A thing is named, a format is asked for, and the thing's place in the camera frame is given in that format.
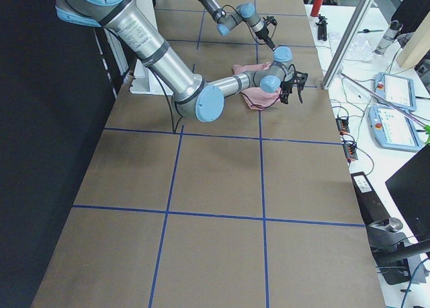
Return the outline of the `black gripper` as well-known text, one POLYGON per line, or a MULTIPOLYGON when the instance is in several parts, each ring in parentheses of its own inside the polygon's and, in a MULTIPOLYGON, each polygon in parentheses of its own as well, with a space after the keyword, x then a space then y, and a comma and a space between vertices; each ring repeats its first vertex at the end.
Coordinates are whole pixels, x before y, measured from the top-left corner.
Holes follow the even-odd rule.
POLYGON ((272 51, 276 49, 276 45, 272 42, 269 36, 269 30, 267 26, 263 26, 260 30, 254 31, 256 37, 258 38, 259 44, 266 44, 272 51))
POLYGON ((283 104, 289 104, 289 96, 293 93, 294 86, 294 76, 292 76, 289 80, 283 80, 280 88, 282 89, 280 93, 280 101, 283 104))

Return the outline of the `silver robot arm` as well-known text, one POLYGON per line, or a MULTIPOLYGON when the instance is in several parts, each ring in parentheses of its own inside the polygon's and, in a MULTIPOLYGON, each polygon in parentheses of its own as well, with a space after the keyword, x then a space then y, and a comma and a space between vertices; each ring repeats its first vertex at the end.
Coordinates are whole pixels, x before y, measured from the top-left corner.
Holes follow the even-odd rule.
POLYGON ((237 26, 245 24, 251 38, 258 45, 266 45, 271 50, 276 49, 273 35, 277 21, 273 16, 261 17, 253 3, 241 3, 237 7, 219 5, 216 0, 198 0, 210 14, 221 36, 229 35, 237 26))
POLYGON ((292 53, 286 46, 276 47, 269 37, 267 20, 252 3, 239 5, 225 14, 215 0, 198 0, 217 24, 218 31, 229 34, 244 22, 273 51, 273 62, 266 70, 245 71, 238 75, 207 82, 193 73, 137 6, 137 0, 56 0, 57 16, 83 26, 105 28, 124 41, 142 64, 162 79, 162 86, 173 92, 172 104, 184 118, 200 122, 215 121, 223 112, 227 97, 250 87, 267 93, 281 88, 286 93, 296 79, 292 53))

